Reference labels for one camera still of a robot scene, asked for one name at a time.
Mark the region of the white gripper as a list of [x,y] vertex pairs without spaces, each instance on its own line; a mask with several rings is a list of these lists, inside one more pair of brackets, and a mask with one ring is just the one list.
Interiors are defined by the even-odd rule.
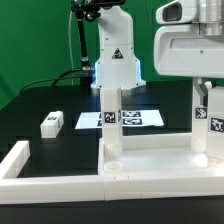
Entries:
[[196,77],[193,104],[206,107],[212,82],[205,78],[224,78],[224,36],[203,37],[194,24],[162,26],[154,39],[154,67],[160,75]]

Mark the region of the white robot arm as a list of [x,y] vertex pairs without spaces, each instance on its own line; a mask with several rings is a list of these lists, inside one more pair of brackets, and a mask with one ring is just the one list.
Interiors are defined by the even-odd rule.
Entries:
[[[143,85],[132,18],[117,5],[100,13],[93,86],[130,90]],[[154,37],[154,68],[160,75],[192,77],[199,103],[205,105],[199,80],[224,78],[224,0],[173,0],[156,11],[156,21],[161,27]]]

